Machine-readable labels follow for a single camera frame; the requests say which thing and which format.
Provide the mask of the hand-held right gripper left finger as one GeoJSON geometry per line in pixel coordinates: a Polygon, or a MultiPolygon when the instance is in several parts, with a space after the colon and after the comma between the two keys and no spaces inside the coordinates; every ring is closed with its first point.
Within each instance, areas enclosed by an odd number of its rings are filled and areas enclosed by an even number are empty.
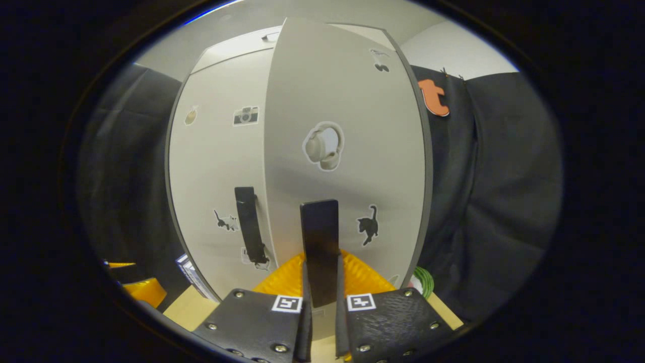
{"type": "Polygon", "coordinates": [[[302,253],[254,289],[233,289],[193,332],[251,361],[311,362],[312,320],[308,267],[302,253]]]}

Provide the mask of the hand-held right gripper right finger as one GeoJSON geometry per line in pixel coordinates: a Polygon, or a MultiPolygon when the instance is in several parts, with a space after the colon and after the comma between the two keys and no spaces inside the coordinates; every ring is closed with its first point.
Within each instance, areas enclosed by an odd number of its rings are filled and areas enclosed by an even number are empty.
{"type": "Polygon", "coordinates": [[[437,349],[457,318],[433,294],[396,289],[346,251],[337,259],[336,357],[348,362],[412,362],[437,349]]]}

